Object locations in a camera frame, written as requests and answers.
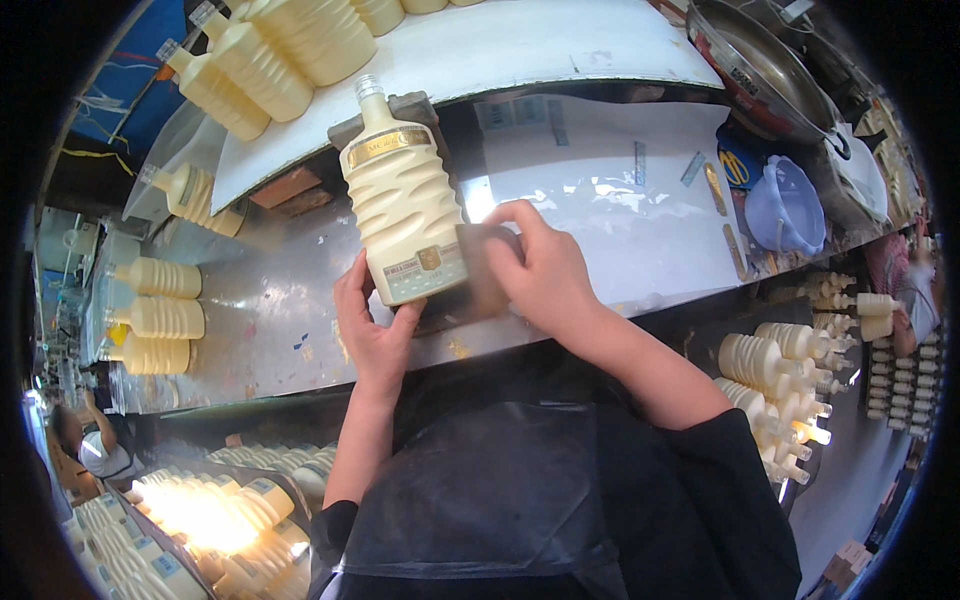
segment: gold foil label strip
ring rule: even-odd
[[[730,225],[724,225],[723,234],[727,238],[727,247],[730,249],[730,256],[733,258],[733,266],[736,267],[736,276],[740,277],[740,281],[746,282],[747,268],[743,266],[743,256],[740,255],[736,238],[733,237],[733,228]]]
[[[388,152],[407,146],[429,146],[431,143],[430,132],[426,129],[409,125],[397,127],[354,143],[347,153],[347,164],[355,169]]]
[[[704,174],[707,175],[707,183],[710,184],[710,191],[713,192],[713,203],[717,206],[717,212],[720,216],[727,216],[727,205],[723,201],[723,190],[720,188],[720,179],[717,177],[717,171],[712,163],[704,165]]]

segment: black apron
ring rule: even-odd
[[[364,495],[344,574],[404,579],[572,575],[593,598],[627,598],[607,535],[590,403],[498,402],[440,419]]]

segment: person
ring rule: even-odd
[[[106,415],[97,407],[94,394],[83,390],[84,403],[97,429],[84,433],[80,418],[65,406],[54,407],[50,424],[63,451],[101,479],[124,479],[133,477],[144,468],[132,446],[132,436],[127,441],[130,448],[120,444],[117,431]]]
[[[917,239],[926,236],[926,223],[917,218]],[[905,358],[917,349],[940,325],[943,310],[945,282],[938,276],[930,251],[923,244],[911,254],[906,238],[889,233],[866,247],[867,268],[874,289],[900,301],[894,311],[893,350],[898,358]]]
[[[618,379],[644,420],[491,372],[394,454],[425,302],[376,324],[360,252],[333,291],[357,380],[311,523],[308,597],[793,598],[796,545],[745,414],[600,303],[573,237],[528,202],[485,222],[521,230],[522,264],[502,240],[485,247],[516,310]]]

